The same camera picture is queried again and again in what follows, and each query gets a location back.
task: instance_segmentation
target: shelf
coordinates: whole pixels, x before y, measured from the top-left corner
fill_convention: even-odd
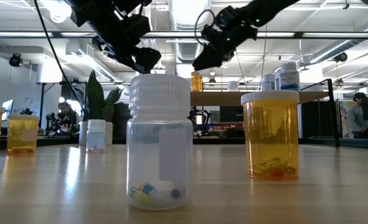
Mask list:
[[[323,91],[301,91],[300,104],[329,96]],[[192,106],[240,106],[244,92],[191,92]]]

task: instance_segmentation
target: black robotic arm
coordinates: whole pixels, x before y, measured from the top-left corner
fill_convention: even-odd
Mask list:
[[[151,0],[64,0],[72,8],[71,20],[78,26],[87,22],[98,35],[92,40],[97,50],[105,50],[108,57],[140,73],[150,73],[161,58],[159,51],[138,48],[140,38],[150,32],[149,20],[142,15],[120,19],[116,11],[130,13],[138,5],[149,5]]]
[[[159,51],[138,48],[140,38],[150,32],[149,20],[142,15],[119,18],[116,13],[127,15],[137,6],[148,6],[152,0],[64,0],[72,8],[72,21],[78,26],[87,22],[97,33],[93,45],[106,50],[108,57],[141,73],[150,73],[161,58]],[[280,11],[299,0],[253,0],[248,5],[234,9],[224,8],[214,18],[213,25],[205,26],[204,45],[195,59],[195,70],[220,67],[223,61],[234,56],[236,47],[247,39],[256,40],[257,28],[270,22]]]

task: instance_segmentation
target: white bottle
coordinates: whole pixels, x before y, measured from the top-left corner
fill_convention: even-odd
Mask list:
[[[275,74],[275,90],[280,90],[281,86],[279,84],[279,73],[274,74]]]
[[[191,196],[192,122],[190,83],[175,75],[131,80],[127,122],[127,197],[131,205],[163,210]]]
[[[296,63],[286,63],[282,65],[278,72],[280,90],[300,90],[300,74],[297,71]]]
[[[237,81],[229,81],[228,82],[228,91],[239,91],[238,82]]]
[[[106,122],[100,119],[90,119],[87,130],[87,151],[103,151],[106,147]]]
[[[275,74],[263,75],[261,81],[261,91],[275,90]]]

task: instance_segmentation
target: white label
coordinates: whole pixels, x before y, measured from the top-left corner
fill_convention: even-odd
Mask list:
[[[30,142],[36,141],[37,139],[37,129],[23,130],[21,134],[21,141]]]
[[[185,129],[162,128],[159,132],[159,179],[181,181],[188,165]]]
[[[279,75],[280,89],[298,89],[299,81],[297,72]]]

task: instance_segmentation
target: table surface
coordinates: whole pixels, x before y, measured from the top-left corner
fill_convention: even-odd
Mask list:
[[[250,180],[244,146],[194,146],[192,201],[127,205],[126,150],[39,147],[0,152],[0,223],[368,223],[368,149],[300,146],[296,182]]]

